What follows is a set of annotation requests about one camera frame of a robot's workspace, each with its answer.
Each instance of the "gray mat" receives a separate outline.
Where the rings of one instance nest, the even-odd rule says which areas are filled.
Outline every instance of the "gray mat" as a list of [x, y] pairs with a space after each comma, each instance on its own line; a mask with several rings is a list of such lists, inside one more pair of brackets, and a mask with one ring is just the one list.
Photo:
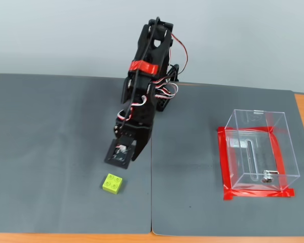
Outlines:
[[[223, 200], [217, 127], [233, 109], [286, 113], [300, 178], [296, 197]], [[157, 114], [152, 143], [152, 227], [163, 235], [303, 236], [304, 129], [291, 91], [179, 87]]]
[[[150, 144], [128, 170], [103, 162], [122, 86], [0, 75], [0, 232], [150, 232]], [[118, 195], [101, 188], [108, 173], [123, 178]]]

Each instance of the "black robotic arm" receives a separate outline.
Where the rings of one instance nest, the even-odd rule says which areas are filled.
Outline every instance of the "black robotic arm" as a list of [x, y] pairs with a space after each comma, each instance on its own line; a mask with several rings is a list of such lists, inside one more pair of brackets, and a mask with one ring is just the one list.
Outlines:
[[[178, 81], [179, 65], [168, 68], [174, 37], [172, 28], [173, 24], [162, 22], [159, 17], [143, 27], [136, 55], [124, 80], [121, 102], [126, 108], [117, 115], [113, 129], [116, 139], [105, 158], [108, 164], [126, 169], [130, 160], [136, 160], [151, 137], [156, 110], [163, 111], [178, 91], [173, 82]], [[167, 85], [174, 87], [174, 94]]]

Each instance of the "wooden table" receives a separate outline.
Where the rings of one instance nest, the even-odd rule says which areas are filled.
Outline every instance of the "wooden table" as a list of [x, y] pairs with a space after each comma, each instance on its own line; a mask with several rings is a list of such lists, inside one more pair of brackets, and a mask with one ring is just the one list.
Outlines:
[[[295, 95], [299, 112], [304, 125], [304, 95]], [[304, 243], [304, 237], [185, 237], [185, 236], [159, 236], [150, 234], [37, 234], [37, 233], [0, 233], [0, 243], [94, 243], [94, 242], [298, 242]]]

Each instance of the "transparent box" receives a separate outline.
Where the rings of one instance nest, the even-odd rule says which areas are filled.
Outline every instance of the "transparent box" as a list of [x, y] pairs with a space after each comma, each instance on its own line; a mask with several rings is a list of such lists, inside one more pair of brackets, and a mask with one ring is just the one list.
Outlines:
[[299, 178], [285, 113], [234, 110], [225, 137], [232, 189], [282, 191]]

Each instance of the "yellow-green lego brick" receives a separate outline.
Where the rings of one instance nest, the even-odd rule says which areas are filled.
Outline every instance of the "yellow-green lego brick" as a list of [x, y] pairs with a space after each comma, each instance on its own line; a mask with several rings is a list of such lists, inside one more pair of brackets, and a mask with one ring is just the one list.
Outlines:
[[117, 194], [118, 190], [121, 187], [122, 181], [122, 178], [114, 176], [112, 174], [108, 174], [105, 182], [102, 185], [102, 189], [104, 189], [105, 191], [109, 191], [113, 194]]

